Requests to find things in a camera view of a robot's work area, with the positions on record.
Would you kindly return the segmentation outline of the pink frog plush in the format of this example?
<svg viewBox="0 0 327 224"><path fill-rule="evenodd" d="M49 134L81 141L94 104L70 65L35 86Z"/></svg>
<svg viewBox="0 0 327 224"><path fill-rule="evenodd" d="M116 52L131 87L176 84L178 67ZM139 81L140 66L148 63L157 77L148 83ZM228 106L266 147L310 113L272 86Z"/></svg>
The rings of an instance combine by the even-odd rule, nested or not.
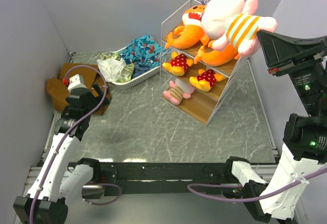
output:
<svg viewBox="0 0 327 224"><path fill-rule="evenodd" d="M176 78L170 81L169 89L163 92L163 96L172 104L179 105L183 99L189 99L195 88L182 80Z"/></svg>
<svg viewBox="0 0 327 224"><path fill-rule="evenodd" d="M223 51L231 45L241 55L255 54L260 43L260 30L274 32L273 17L255 15L259 0L210 0L201 16L205 33L212 39L211 48Z"/></svg>

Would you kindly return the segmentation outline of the yellow frog plush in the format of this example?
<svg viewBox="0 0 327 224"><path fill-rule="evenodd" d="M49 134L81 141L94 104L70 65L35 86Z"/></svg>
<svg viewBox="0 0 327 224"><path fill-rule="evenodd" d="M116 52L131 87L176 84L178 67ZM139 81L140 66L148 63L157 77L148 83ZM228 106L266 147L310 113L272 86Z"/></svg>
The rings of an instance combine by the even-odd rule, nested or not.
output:
<svg viewBox="0 0 327 224"><path fill-rule="evenodd" d="M226 78L226 76L217 73L212 69L199 69L198 76L190 77L189 82L197 89L208 92L212 89L212 87L215 86L217 82L220 82Z"/></svg>
<svg viewBox="0 0 327 224"><path fill-rule="evenodd" d="M175 76L183 76L193 64L194 60L188 58L187 55L173 52L172 59L168 62L164 62L162 67Z"/></svg>

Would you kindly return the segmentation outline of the large orange shark plush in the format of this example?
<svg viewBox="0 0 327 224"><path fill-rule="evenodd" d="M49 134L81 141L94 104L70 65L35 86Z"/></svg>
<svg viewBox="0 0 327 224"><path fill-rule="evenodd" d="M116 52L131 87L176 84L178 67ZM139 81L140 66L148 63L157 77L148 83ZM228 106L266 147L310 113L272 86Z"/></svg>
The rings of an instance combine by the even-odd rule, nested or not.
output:
<svg viewBox="0 0 327 224"><path fill-rule="evenodd" d="M192 6L187 9L182 15L182 26L174 29L167 36L165 48L174 47L180 50L188 49L198 43L203 46L209 43L209 37L202 28L202 16L206 8L205 2L199 5Z"/></svg>

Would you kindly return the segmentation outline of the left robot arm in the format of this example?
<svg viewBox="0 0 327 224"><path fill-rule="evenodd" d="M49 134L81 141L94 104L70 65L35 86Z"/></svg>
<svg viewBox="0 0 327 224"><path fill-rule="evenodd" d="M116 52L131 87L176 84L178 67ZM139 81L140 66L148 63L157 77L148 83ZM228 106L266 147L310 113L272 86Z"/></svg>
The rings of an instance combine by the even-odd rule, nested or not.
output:
<svg viewBox="0 0 327 224"><path fill-rule="evenodd" d="M94 96L85 86L75 87L67 97L55 126L51 149L32 187L18 196L13 208L22 223L65 223L69 205L82 197L84 185L102 180L100 162L82 158L68 178L64 178L70 158L89 127L90 115L110 103L106 88L96 82Z"/></svg>

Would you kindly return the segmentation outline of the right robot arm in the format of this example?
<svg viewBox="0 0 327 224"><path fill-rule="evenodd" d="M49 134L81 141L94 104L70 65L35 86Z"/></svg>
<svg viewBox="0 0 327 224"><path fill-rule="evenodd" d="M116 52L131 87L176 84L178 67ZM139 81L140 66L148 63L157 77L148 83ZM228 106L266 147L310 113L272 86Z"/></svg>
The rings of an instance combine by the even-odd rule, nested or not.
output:
<svg viewBox="0 0 327 224"><path fill-rule="evenodd" d="M255 220L288 223L310 174L317 175L326 164L326 37L300 39L266 30L259 30L257 37L268 72L290 77L307 116L289 116L281 157L269 182L242 158L230 157L223 172L227 181L239 181L241 202Z"/></svg>

